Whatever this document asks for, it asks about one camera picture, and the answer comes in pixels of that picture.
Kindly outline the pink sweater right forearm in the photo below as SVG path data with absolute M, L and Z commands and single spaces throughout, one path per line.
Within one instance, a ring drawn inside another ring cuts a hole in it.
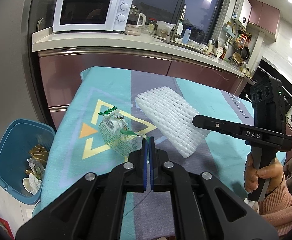
M 258 203 L 258 208 L 259 214 L 276 228 L 280 238 L 292 229 L 292 195 L 284 179 L 275 190 Z

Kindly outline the right hand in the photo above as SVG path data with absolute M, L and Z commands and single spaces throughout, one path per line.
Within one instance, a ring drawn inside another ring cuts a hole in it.
M 269 179 L 267 193 L 271 193 L 282 182 L 284 177 L 283 166 L 278 159 L 266 167 L 255 169 L 253 166 L 253 157 L 249 153 L 246 159 L 244 171 L 244 188 L 247 192 L 252 192 L 258 188 L 258 179 Z

